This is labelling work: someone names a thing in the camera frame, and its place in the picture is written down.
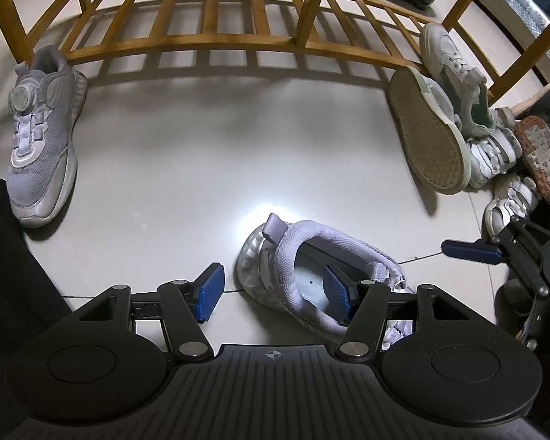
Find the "shoe pile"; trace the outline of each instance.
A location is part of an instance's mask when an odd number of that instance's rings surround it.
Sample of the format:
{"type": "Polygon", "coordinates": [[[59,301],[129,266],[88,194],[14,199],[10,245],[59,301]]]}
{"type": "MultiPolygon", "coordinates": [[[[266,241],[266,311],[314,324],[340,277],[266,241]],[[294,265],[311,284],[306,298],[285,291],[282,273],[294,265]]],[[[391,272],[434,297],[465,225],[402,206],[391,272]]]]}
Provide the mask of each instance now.
{"type": "Polygon", "coordinates": [[[550,203],[550,84],[513,108],[490,110],[487,79],[465,61],[441,25],[422,28],[420,48],[432,78],[403,67],[389,85],[389,101],[412,171],[447,195],[467,186],[481,188],[501,175],[484,213],[490,236],[499,233],[512,215],[528,217],[538,203],[538,192],[550,203]],[[522,158],[533,178],[502,176],[522,158]]]}
{"type": "Polygon", "coordinates": [[[420,48],[432,79],[407,67],[396,71],[389,86],[409,165],[442,194],[480,188],[516,164],[521,145],[509,128],[496,124],[487,79],[441,25],[422,28],[420,48]]]}

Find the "shoe outsole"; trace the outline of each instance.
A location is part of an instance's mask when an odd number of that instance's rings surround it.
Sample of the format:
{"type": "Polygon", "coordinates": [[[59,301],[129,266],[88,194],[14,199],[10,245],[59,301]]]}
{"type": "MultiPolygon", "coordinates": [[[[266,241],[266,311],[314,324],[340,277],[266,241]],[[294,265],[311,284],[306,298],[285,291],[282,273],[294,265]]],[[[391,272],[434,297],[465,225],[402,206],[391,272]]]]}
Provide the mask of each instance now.
{"type": "Polygon", "coordinates": [[[441,194],[453,195],[470,180],[470,154],[453,121],[428,105],[413,68],[400,68],[389,85],[389,101],[403,149],[418,178],[441,194]]]}
{"type": "Polygon", "coordinates": [[[550,204],[550,128],[543,119],[531,115],[516,124],[514,133],[523,149],[525,164],[550,204]]]}
{"type": "Polygon", "coordinates": [[[76,152],[73,148],[73,128],[77,122],[78,117],[80,116],[81,110],[85,104],[85,98],[88,93],[88,80],[87,78],[80,73],[79,71],[74,70],[76,74],[76,93],[73,99],[73,105],[71,106],[71,119],[73,123],[70,127],[69,134],[67,135],[67,164],[65,167],[65,176],[63,177],[63,185],[59,196],[57,197],[57,202],[53,211],[45,217],[41,216],[30,216],[22,217],[20,223],[26,228],[38,228],[44,226],[52,221],[61,211],[63,205],[67,201],[69,194],[72,192],[73,183],[76,180],[77,174],[77,157],[76,152]]]}

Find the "sneaker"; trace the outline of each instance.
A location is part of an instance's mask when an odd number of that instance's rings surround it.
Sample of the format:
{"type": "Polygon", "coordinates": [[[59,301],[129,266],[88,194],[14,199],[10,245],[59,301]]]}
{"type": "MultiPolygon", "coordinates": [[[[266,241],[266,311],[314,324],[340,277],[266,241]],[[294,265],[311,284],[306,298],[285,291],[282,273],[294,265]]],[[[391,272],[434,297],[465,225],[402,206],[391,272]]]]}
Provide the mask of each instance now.
{"type": "Polygon", "coordinates": [[[403,150],[418,178],[452,195],[470,180],[470,155],[440,85],[411,67],[398,69],[389,84],[389,102],[399,122],[403,150]]]}
{"type": "Polygon", "coordinates": [[[497,127],[483,140],[467,143],[471,154],[470,186],[481,188],[500,173],[507,173],[521,157],[521,145],[508,128],[497,127]]]}
{"type": "MultiPolygon", "coordinates": [[[[337,291],[330,299],[326,295],[328,266],[340,267],[352,279],[360,276],[392,291],[412,292],[399,264],[378,249],[315,221],[286,223],[274,213],[245,241],[236,274],[261,304],[288,312],[312,332],[339,342],[347,330],[339,314],[345,310],[337,291]]],[[[411,332],[411,321],[388,321],[384,348],[411,332]]]]}
{"type": "Polygon", "coordinates": [[[454,111],[461,117],[465,139],[484,138],[495,130],[495,121],[487,102],[487,78],[477,67],[471,67],[437,23],[422,28],[420,49],[424,66],[446,91],[454,111]]]}
{"type": "Polygon", "coordinates": [[[8,96],[15,137],[6,185],[14,215],[23,226],[38,227],[59,213],[75,181],[72,131],[88,85],[55,46],[39,49],[16,74],[8,96]]]}
{"type": "Polygon", "coordinates": [[[516,120],[522,120],[528,116],[533,116],[530,110],[538,102],[541,102],[544,105],[550,106],[550,84],[541,88],[532,97],[512,107],[511,112],[514,115],[514,118],[516,120]]]}
{"type": "Polygon", "coordinates": [[[498,235],[512,216],[528,218],[538,205],[538,189],[529,177],[522,180],[516,173],[509,173],[496,177],[494,184],[495,196],[483,215],[490,237],[498,235]]]}
{"type": "Polygon", "coordinates": [[[531,115],[518,122],[513,131],[523,148],[525,165],[550,204],[550,128],[541,117],[531,115]]]}
{"type": "Polygon", "coordinates": [[[550,84],[522,103],[512,108],[499,108],[496,111],[501,122],[511,129],[528,116],[541,118],[550,129],[550,84]]]}

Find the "blue gripper pad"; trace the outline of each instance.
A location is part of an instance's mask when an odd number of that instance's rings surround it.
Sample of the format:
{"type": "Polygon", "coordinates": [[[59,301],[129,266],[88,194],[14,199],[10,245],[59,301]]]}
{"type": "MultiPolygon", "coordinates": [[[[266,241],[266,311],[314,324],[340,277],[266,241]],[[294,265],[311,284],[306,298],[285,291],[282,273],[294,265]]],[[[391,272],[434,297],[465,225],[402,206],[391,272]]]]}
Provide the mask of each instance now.
{"type": "Polygon", "coordinates": [[[194,284],[197,284],[197,296],[195,296],[194,305],[195,317],[198,322],[205,322],[210,319],[218,299],[224,292],[224,267],[219,263],[212,263],[194,284]]]}
{"type": "Polygon", "coordinates": [[[324,266],[322,281],[324,294],[330,302],[330,314],[332,317],[338,322],[352,319],[354,313],[353,307],[348,300],[348,290],[329,266],[324,266]]]}

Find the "gray sneaker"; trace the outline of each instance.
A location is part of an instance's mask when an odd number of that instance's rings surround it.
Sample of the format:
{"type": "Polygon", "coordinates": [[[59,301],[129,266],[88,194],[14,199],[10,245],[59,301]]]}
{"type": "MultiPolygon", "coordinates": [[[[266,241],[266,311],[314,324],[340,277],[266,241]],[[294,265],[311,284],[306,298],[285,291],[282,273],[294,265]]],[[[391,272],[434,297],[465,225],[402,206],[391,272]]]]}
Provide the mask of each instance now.
{"type": "Polygon", "coordinates": [[[19,64],[16,74],[8,96],[15,137],[6,185],[21,224],[38,227],[55,218],[75,181],[72,132],[88,83],[55,46],[39,49],[31,66],[19,64]]]}
{"type": "Polygon", "coordinates": [[[481,139],[492,134],[495,121],[487,102],[487,78],[471,67],[442,25],[428,23],[420,34],[424,66],[448,95],[455,113],[461,118],[465,139],[481,139]]]}

